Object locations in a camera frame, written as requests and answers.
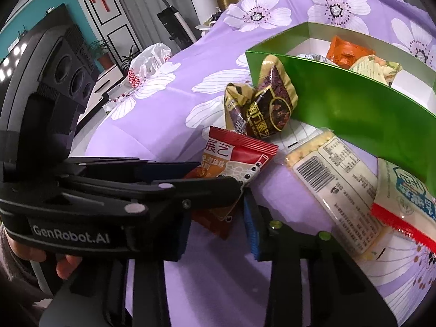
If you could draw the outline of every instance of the vacuum cleaner pole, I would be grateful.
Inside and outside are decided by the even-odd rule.
[[[178,10],[167,0],[162,1],[166,9],[158,13],[158,18],[168,31],[170,40],[174,40],[182,50],[188,48],[197,41],[195,35]]]

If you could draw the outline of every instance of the floor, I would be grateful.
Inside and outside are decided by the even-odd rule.
[[[88,147],[91,137],[105,119],[106,112],[102,108],[100,111],[86,123],[82,130],[75,136],[71,146],[70,157],[82,157]]]

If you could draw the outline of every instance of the blue logo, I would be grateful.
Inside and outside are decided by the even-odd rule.
[[[394,167],[393,170],[397,176],[396,190],[436,221],[435,205],[427,198],[424,183],[399,167]]]

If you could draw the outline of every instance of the barcode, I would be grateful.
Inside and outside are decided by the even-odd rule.
[[[310,160],[298,166],[296,170],[315,192],[319,192],[334,179],[330,169],[317,156],[313,156]]]

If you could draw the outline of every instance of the terracotta flower pot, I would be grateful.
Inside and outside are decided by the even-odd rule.
[[[107,52],[106,54],[102,55],[97,60],[103,66],[103,68],[105,70],[110,69],[114,65],[112,59],[109,56],[109,52]]]

